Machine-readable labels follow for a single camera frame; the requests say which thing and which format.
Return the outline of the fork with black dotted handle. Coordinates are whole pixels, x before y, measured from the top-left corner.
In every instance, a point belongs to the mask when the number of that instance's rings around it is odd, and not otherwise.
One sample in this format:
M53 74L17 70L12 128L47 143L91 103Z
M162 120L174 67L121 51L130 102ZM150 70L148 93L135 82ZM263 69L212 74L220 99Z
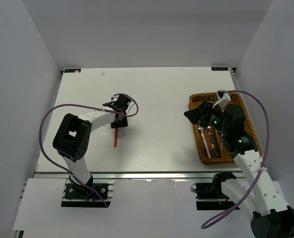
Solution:
M220 146L221 146L221 150L223 150L224 149L224 138L222 135L220 136Z

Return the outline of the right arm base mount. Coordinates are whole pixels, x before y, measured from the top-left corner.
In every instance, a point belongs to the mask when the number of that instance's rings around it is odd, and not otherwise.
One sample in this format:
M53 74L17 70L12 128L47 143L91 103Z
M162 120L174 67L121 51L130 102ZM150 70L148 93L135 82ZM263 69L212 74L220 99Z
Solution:
M224 211L235 205L222 193L221 184L228 179L236 179L231 172L222 172L213 176L211 182L194 183L190 190L196 194L197 211Z

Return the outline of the red chopstick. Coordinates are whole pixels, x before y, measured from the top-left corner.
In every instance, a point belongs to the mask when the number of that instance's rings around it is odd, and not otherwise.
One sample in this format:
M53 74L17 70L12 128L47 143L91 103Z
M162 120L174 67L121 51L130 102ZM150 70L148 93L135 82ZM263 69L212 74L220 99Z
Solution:
M117 147L117 144L118 144L118 128L115 128L114 148Z

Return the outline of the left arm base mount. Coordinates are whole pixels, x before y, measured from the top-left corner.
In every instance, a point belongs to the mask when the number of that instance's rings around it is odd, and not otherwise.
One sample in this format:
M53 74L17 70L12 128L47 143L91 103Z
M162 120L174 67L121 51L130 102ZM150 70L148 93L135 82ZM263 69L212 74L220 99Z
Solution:
M114 184L111 182L94 182L92 187L99 193L75 185L66 180L61 199L61 207L68 208L107 208L112 200Z

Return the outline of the spoon with dark dotted handle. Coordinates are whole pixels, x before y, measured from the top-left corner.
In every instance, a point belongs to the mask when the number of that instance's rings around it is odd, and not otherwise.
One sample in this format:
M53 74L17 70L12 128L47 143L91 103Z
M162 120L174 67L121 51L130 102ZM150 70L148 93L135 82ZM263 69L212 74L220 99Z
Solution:
M206 128L206 130L207 130L207 132L208 132L208 134L209 134L210 141L211 141L211 144L212 144L212 148L213 148L213 151L214 151L215 157L219 158L219 157L220 157L220 153L219 153L219 151L218 151L218 149L217 149L216 141L215 141L214 136L213 136L213 134L212 134L211 127L208 126L208 127Z

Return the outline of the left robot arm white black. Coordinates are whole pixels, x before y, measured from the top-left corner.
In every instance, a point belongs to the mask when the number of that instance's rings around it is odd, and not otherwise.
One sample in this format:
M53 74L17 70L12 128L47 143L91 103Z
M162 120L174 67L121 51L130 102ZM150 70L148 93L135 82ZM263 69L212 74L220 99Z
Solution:
M93 178L87 169L85 153L90 134L107 124L112 129L127 127L126 111L133 100L125 94L116 94L110 102L102 105L100 112L82 115L66 114L53 140L53 147L67 164L70 182L83 198L93 192Z

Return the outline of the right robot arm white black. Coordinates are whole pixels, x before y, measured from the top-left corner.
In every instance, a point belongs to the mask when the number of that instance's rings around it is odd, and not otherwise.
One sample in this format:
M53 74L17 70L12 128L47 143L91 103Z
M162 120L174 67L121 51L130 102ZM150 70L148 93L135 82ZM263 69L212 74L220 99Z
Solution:
M184 112L192 124L210 126L224 142L234 162L243 172L249 188L243 188L230 172L214 176L212 192L216 197L229 197L246 215L256 238L293 238L294 208L276 189L254 139L245 131L244 109L230 104L222 110L203 102Z

